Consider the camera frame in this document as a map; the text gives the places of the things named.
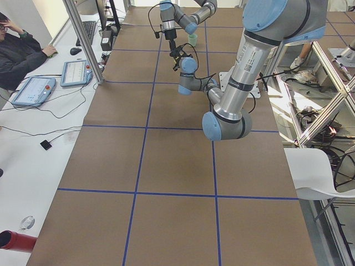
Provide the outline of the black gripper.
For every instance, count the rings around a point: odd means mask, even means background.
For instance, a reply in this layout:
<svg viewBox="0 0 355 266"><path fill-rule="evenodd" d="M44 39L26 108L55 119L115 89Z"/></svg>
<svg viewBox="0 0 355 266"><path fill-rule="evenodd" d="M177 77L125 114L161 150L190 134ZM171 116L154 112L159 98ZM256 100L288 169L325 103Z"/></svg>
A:
<svg viewBox="0 0 355 266"><path fill-rule="evenodd" d="M174 41L176 38L177 38L176 29L165 30L165 39L169 40L170 54L176 54L177 52L176 43Z"/></svg>
<svg viewBox="0 0 355 266"><path fill-rule="evenodd" d="M171 54L171 57L174 60L173 70L177 71L180 68L180 61L183 57L185 57L185 52L178 52L176 54Z"/></svg>

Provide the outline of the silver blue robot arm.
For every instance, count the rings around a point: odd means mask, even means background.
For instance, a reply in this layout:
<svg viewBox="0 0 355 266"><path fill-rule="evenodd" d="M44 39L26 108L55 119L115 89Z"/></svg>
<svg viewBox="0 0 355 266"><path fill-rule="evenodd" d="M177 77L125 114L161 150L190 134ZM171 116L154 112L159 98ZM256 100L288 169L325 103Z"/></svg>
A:
<svg viewBox="0 0 355 266"><path fill-rule="evenodd" d="M191 15L187 15L177 5L171 1L161 1L159 3L161 30L165 39L169 41L170 51L176 49L175 39L177 38L176 24L179 25L188 35L195 33L197 26L209 17L213 16L217 11L217 1L204 0L195 1L200 9Z"/></svg>
<svg viewBox="0 0 355 266"><path fill-rule="evenodd" d="M198 1L200 9L186 15L170 1L160 2L160 17L171 57L180 69L179 93L206 93L212 110L202 118L205 136L212 141L240 139L252 128L243 105L271 51L280 44L293 45L318 40L326 28L327 1L248 1L243 14L243 37L225 90L211 78L197 78L197 62L176 46L175 26L193 34L197 25L213 16L216 1Z"/></svg>

